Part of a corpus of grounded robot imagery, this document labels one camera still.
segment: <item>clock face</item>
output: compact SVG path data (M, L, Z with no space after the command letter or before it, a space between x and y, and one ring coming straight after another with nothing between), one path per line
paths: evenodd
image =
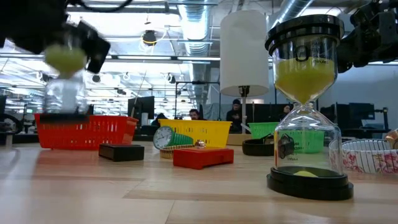
M166 147L170 141L172 140L173 131L168 126L160 127L154 136L154 146L157 149L163 149Z

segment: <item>red box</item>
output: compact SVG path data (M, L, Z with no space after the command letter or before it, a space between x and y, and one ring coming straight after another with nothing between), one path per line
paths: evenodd
M93 150L100 144L131 144L137 121L127 116L91 115L88 123L43 124L35 114L40 146L47 149Z
M234 163L234 151L207 147L175 149L173 164L179 167L203 169L206 166Z

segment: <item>red basket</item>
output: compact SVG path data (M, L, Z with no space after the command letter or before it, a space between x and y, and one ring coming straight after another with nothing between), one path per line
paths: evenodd
M40 124L35 114L40 146L46 149L99 150L100 144L131 144L137 121L127 116L91 115L89 123Z

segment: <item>lamp shade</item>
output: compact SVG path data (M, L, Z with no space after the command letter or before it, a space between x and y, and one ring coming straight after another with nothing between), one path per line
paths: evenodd
M250 86L248 96L268 92L266 17L258 11L238 11L221 21L221 93L241 96L239 86Z

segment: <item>lamp stand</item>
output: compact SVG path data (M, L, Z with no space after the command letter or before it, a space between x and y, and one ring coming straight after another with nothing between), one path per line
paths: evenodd
M239 93L242 96L242 124L246 125L246 98L248 97L250 86L239 86ZM246 128L242 126L242 134L246 134Z

